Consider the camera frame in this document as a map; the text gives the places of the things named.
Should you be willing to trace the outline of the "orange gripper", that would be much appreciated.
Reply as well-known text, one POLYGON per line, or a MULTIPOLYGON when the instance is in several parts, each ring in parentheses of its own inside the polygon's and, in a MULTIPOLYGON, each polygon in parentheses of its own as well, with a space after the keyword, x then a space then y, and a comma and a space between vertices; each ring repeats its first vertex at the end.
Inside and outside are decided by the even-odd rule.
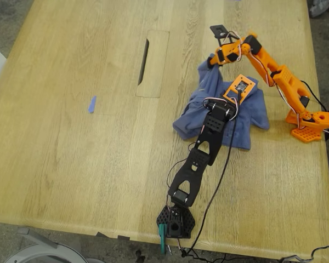
POLYGON ((229 43, 223 43, 219 40, 218 43, 219 47, 216 49, 215 54, 211 54, 207 59, 209 69, 239 61, 243 55, 248 53, 248 44, 241 40, 229 43))

